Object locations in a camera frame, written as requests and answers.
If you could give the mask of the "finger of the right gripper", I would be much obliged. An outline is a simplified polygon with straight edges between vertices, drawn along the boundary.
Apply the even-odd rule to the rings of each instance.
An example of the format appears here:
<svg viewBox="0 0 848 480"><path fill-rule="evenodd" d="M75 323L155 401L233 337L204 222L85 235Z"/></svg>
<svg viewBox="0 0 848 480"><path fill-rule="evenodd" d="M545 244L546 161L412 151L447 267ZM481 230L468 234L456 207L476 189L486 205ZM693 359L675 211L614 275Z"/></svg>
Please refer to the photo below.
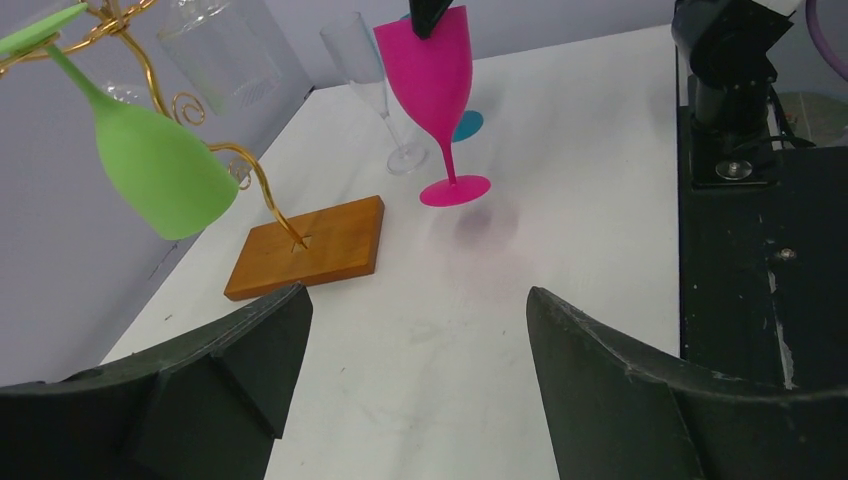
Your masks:
<svg viewBox="0 0 848 480"><path fill-rule="evenodd" d="M410 0L409 14L416 36L428 39L452 3L452 0Z"/></svg>

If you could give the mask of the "clear patterned wine glass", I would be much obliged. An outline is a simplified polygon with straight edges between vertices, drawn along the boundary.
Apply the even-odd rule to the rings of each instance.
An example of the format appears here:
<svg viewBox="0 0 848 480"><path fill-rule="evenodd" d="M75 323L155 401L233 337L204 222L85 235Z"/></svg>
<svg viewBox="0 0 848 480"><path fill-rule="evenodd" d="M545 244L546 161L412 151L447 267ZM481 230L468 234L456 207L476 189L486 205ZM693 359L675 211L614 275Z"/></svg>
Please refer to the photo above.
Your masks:
<svg viewBox="0 0 848 480"><path fill-rule="evenodd" d="M157 39L217 115L249 107L282 84L237 1L172 1Z"/></svg>

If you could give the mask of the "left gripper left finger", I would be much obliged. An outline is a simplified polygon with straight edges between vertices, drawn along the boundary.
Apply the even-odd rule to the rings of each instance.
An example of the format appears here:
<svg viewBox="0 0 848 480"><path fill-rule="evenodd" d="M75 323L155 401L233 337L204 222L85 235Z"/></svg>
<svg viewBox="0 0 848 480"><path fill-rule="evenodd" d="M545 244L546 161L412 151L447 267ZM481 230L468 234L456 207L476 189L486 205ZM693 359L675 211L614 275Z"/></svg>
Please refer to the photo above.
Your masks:
<svg viewBox="0 0 848 480"><path fill-rule="evenodd" d="M261 479L313 305L293 284L64 380L1 391L5 479Z"/></svg>

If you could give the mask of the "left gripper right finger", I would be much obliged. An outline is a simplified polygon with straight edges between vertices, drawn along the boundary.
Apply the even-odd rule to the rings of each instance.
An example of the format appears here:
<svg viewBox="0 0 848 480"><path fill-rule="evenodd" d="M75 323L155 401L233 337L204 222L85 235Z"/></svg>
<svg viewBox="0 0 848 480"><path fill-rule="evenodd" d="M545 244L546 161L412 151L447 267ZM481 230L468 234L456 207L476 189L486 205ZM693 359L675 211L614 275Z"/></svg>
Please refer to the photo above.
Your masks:
<svg viewBox="0 0 848 480"><path fill-rule="evenodd" d="M671 356L532 288L526 319L563 479L843 479L845 387L789 391Z"/></svg>

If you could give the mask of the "green plastic wine glass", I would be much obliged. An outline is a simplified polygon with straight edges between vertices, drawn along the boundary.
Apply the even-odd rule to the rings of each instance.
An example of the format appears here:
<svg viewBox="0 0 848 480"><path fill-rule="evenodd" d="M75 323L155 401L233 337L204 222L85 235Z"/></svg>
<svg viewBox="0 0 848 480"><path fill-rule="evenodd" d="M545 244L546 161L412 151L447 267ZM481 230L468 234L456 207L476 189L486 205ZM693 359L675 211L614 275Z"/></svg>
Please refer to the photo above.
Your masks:
<svg viewBox="0 0 848 480"><path fill-rule="evenodd" d="M64 8L5 36L1 51L44 50L87 98L99 158L115 190L162 238L190 237L226 212L238 184L193 132L107 95L52 44L51 37L86 8Z"/></svg>

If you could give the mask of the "clear tall flute glass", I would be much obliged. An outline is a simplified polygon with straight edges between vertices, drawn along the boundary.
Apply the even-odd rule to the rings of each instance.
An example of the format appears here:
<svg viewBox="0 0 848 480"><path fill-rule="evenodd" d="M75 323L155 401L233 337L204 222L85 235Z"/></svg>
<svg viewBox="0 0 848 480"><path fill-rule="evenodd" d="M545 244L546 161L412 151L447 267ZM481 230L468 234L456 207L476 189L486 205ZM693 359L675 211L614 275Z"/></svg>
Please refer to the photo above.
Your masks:
<svg viewBox="0 0 848 480"><path fill-rule="evenodd" d="M387 160L388 172L404 175L419 168L427 159L427 150L418 142L405 142L391 120L384 66L362 15L342 14L323 26L319 34L345 83L386 125L395 143Z"/></svg>

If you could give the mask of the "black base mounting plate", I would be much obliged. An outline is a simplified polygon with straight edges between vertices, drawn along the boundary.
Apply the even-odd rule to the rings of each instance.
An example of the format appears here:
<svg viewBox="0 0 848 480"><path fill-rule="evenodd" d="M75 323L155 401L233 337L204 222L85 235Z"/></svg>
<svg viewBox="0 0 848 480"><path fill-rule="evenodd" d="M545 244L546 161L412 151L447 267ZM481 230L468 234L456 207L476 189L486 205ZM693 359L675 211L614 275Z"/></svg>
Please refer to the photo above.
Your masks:
<svg viewBox="0 0 848 480"><path fill-rule="evenodd" d="M788 390L847 383L847 150L765 148L764 185L693 181L677 88L680 355Z"/></svg>

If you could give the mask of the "pink plastic wine glass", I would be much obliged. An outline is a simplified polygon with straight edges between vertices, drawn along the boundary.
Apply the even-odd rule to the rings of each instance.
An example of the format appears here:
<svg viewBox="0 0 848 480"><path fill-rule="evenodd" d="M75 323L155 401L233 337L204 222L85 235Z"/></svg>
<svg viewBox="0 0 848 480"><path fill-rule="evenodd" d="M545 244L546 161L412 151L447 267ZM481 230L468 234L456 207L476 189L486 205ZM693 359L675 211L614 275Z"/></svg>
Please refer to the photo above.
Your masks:
<svg viewBox="0 0 848 480"><path fill-rule="evenodd" d="M447 178L422 190L420 201L450 207L486 194L490 181L480 175L458 175L452 154L453 135L472 88L467 8L448 8L427 39L414 33L411 18L379 25L373 32L397 101L442 152Z"/></svg>

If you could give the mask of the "blue plastic wine glass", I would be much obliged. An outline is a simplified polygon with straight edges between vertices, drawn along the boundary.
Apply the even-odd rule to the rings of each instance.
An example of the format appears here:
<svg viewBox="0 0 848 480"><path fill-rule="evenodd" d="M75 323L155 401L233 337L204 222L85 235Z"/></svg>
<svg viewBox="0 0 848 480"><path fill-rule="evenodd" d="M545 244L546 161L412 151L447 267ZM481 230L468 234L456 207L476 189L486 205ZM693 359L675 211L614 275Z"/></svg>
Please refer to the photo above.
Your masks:
<svg viewBox="0 0 848 480"><path fill-rule="evenodd" d="M464 141L475 135L483 126L484 117L476 110L465 110L457 125L452 141L454 143Z"/></svg>

